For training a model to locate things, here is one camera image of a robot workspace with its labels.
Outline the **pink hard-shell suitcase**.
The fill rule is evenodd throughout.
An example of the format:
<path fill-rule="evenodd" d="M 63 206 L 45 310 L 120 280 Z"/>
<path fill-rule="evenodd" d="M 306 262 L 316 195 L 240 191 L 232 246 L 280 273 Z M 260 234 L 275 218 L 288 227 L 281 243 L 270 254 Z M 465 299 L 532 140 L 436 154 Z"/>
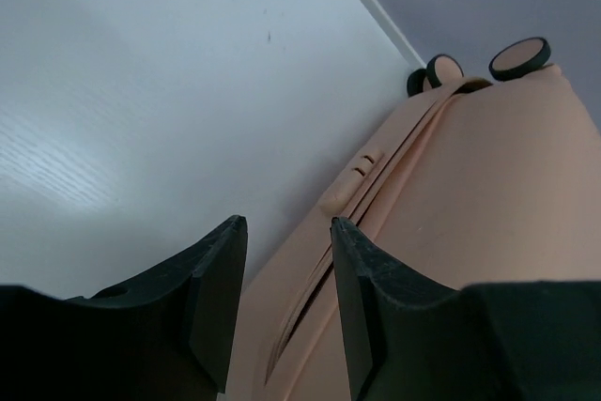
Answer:
<path fill-rule="evenodd" d="M 225 395 L 350 397 L 331 220 L 452 288 L 600 275 L 600 134 L 546 39 L 496 54 L 490 78 L 447 54 L 351 159 L 245 290 Z"/>

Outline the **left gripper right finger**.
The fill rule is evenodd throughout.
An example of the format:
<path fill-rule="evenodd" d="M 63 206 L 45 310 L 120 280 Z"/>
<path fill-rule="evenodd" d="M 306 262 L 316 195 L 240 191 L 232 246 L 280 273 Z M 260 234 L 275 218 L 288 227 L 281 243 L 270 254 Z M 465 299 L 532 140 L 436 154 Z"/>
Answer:
<path fill-rule="evenodd" d="M 346 218 L 333 219 L 331 244 L 352 399 L 468 399 L 456 292 L 382 251 Z"/>

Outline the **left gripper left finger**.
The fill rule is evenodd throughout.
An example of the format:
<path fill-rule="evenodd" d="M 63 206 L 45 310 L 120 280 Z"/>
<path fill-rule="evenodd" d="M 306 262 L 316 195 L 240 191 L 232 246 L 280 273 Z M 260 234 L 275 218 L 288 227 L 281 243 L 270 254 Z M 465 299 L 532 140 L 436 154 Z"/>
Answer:
<path fill-rule="evenodd" d="M 234 215 L 187 249 L 66 304 L 77 400 L 215 400 L 227 382 L 247 254 Z"/>

